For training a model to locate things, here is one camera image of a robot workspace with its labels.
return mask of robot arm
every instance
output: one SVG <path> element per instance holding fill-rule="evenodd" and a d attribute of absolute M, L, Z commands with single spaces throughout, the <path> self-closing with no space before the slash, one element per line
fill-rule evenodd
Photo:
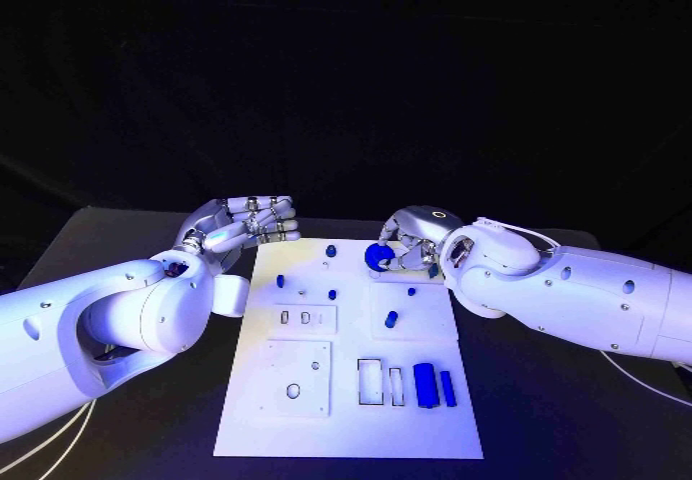
<path fill-rule="evenodd" d="M 550 248 L 539 251 L 516 230 L 541 237 Z M 398 258 L 387 246 L 395 231 L 408 249 Z M 482 317 L 509 313 L 529 328 L 587 347 L 692 362 L 687 273 L 623 255 L 561 246 L 486 218 L 465 225 L 433 207 L 400 210 L 368 250 L 366 262 L 381 271 L 430 269 L 437 263 L 444 285 Z"/>
<path fill-rule="evenodd" d="M 243 316 L 250 284 L 222 273 L 243 248 L 300 238 L 294 215 L 290 197 L 212 200 L 172 250 L 0 297 L 0 443 L 170 360 L 212 311 Z"/>

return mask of white platform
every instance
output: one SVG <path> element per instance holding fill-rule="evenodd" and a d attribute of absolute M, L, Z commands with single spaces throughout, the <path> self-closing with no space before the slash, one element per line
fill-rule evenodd
<path fill-rule="evenodd" d="M 364 262 L 371 243 L 302 239 L 260 247 L 215 456 L 483 458 L 441 276 L 433 280 L 423 272 L 378 276 Z M 330 244 L 338 248 L 335 258 L 325 254 Z M 284 288 L 277 287 L 279 274 L 286 277 Z M 417 288 L 413 297 L 411 286 Z M 338 291 L 333 301 L 332 289 Z M 292 314 L 330 310 L 310 310 L 310 306 L 336 306 L 336 333 L 330 323 L 292 323 L 300 322 L 293 318 L 299 314 L 283 325 L 287 305 L 297 309 Z M 400 312 L 398 324 L 381 329 L 390 310 Z M 330 342 L 329 360 L 319 358 L 320 352 L 329 352 L 320 348 L 323 342 Z M 270 354 L 270 345 L 283 353 Z M 382 360 L 384 405 L 359 405 L 358 359 Z M 277 361 L 287 365 L 279 367 Z M 317 370 L 310 368 L 315 361 Z M 420 408 L 416 397 L 413 366 L 421 362 L 436 366 L 441 406 L 433 409 Z M 392 406 L 390 368 L 397 367 L 403 407 Z M 444 402 L 441 370 L 452 373 L 459 404 L 452 408 Z M 303 384 L 300 395 L 289 399 L 286 389 L 294 383 Z"/>

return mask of black table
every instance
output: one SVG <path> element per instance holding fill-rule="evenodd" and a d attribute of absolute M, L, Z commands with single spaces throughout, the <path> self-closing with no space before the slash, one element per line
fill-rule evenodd
<path fill-rule="evenodd" d="M 170 247 L 186 215 L 81 210 L 22 287 L 150 257 Z M 382 226 L 355 220 L 300 223 L 303 236 L 323 238 L 375 239 Z M 599 248 L 584 232 L 542 232 L 564 244 Z M 251 250 L 230 273 L 250 277 L 254 259 Z M 485 460 L 215 458 L 241 321 L 212 315 L 191 350 L 98 400 L 80 442 L 49 478 L 689 478 L 692 409 L 642 388 L 594 350 L 511 317 L 482 319 L 453 305 Z M 668 362 L 614 357 L 653 386 L 687 396 Z M 70 416 L 0 445 L 0 466 Z M 77 428 L 3 480 L 41 476 Z"/>

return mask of small blue piece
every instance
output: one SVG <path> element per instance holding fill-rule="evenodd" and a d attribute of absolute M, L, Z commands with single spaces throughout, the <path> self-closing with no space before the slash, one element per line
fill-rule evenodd
<path fill-rule="evenodd" d="M 379 266 L 379 261 L 388 260 L 394 257 L 394 250 L 387 245 L 382 246 L 374 243 L 365 250 L 365 263 L 371 267 L 371 270 L 375 270 L 377 272 L 387 272 Z"/>
<path fill-rule="evenodd" d="M 414 365 L 416 394 L 418 406 L 434 408 L 440 406 L 440 394 L 437 393 L 436 369 L 431 363 Z"/>
<path fill-rule="evenodd" d="M 428 277 L 436 278 L 439 273 L 440 267 L 437 266 L 437 263 L 434 263 L 433 266 L 428 268 Z"/>
<path fill-rule="evenodd" d="M 449 407 L 457 406 L 457 397 L 454 396 L 454 388 L 452 388 L 450 372 L 440 372 L 440 380 L 443 381 L 444 400 Z"/>
<path fill-rule="evenodd" d="M 397 324 L 397 319 L 400 318 L 400 314 L 395 311 L 390 312 L 390 315 L 387 316 L 385 320 L 385 327 L 387 328 L 394 328 L 394 325 Z"/>

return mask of black background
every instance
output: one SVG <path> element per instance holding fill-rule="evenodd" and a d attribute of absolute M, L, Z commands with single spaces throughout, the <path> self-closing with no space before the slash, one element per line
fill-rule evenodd
<path fill-rule="evenodd" d="M 691 17 L 688 2 L 15 5 L 5 277 L 85 205 L 253 194 L 323 218 L 439 205 L 692 268 Z"/>

